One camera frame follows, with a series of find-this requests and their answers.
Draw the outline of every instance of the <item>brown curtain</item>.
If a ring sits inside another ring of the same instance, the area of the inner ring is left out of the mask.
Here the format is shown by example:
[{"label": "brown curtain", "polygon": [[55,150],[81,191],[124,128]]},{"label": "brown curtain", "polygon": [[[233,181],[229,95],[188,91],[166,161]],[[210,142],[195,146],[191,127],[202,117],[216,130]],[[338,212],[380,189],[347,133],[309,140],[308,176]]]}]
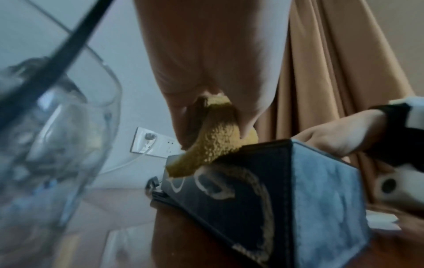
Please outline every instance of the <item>brown curtain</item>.
[{"label": "brown curtain", "polygon": [[[274,103],[256,124],[261,142],[414,95],[365,0],[293,0],[288,32]],[[364,154],[349,161],[373,202],[380,166]]]}]

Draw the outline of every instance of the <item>tissue box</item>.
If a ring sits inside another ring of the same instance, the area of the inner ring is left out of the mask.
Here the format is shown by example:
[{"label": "tissue box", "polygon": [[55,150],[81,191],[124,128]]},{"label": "tissue box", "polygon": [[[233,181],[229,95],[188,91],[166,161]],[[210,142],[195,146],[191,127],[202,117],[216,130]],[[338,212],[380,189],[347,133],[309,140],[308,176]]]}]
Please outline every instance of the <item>tissue box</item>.
[{"label": "tissue box", "polygon": [[161,188],[262,266],[344,267],[370,239],[360,172],[293,140],[245,146],[191,177],[164,174]]}]

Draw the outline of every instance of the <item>white socket panel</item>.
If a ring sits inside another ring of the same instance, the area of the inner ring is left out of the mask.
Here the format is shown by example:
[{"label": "white socket panel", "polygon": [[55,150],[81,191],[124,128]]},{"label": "white socket panel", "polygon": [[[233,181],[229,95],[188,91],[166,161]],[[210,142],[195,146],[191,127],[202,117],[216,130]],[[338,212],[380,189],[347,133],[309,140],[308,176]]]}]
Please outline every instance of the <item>white socket panel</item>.
[{"label": "white socket panel", "polygon": [[[146,140],[145,136],[148,133],[155,134],[156,140]],[[170,155],[180,155],[184,152],[175,138],[138,127],[131,146],[131,152],[142,154],[151,146],[153,147],[147,152],[147,155],[168,158]]]}]

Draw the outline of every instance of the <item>hand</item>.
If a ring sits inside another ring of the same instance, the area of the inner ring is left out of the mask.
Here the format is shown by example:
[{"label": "hand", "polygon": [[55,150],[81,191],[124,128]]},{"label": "hand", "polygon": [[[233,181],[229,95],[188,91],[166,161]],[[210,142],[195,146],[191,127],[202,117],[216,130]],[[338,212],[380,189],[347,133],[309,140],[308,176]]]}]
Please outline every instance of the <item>hand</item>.
[{"label": "hand", "polygon": [[223,92],[242,138],[271,105],[290,0],[135,0],[150,64],[184,147],[194,103]]},{"label": "hand", "polygon": [[380,110],[367,110],[302,131],[293,139],[345,157],[369,149],[386,131],[386,116]]}]

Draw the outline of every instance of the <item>sponge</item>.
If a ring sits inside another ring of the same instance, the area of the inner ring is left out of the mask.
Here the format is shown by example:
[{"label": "sponge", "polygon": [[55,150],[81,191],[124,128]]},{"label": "sponge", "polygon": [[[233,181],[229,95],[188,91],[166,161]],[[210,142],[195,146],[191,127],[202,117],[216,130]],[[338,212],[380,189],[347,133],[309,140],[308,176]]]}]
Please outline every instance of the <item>sponge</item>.
[{"label": "sponge", "polygon": [[226,96],[210,96],[204,102],[204,119],[194,144],[166,166],[170,178],[193,175],[203,165],[222,155],[237,152],[243,145],[258,143],[255,129],[244,139],[235,117],[235,108]]}]

